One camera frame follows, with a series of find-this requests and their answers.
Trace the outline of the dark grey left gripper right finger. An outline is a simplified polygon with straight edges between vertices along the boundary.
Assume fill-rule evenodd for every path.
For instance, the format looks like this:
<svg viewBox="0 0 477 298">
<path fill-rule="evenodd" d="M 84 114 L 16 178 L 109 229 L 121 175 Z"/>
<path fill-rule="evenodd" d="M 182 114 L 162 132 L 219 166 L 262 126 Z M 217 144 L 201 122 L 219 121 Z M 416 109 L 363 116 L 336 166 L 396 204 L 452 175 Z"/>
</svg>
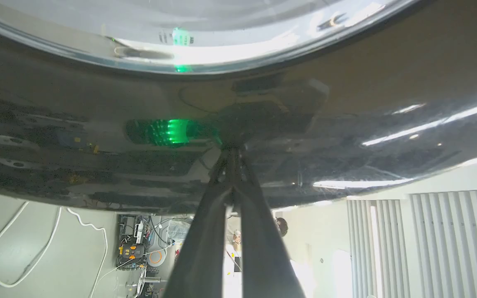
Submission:
<svg viewBox="0 0 477 298">
<path fill-rule="evenodd" d="M 282 237 L 246 155 L 234 150 L 234 195 L 240 208 L 245 298 L 303 298 L 305 295 Z"/>
</svg>

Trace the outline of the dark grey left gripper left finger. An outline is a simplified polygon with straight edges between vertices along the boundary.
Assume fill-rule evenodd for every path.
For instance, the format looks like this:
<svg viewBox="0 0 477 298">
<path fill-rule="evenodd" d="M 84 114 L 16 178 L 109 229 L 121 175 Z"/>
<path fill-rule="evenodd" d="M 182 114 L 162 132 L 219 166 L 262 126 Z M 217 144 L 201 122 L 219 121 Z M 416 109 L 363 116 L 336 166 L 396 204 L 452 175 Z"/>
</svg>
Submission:
<svg viewBox="0 0 477 298">
<path fill-rule="evenodd" d="M 224 150 L 178 255 L 163 298 L 221 298 L 226 208 L 234 150 Z"/>
</svg>

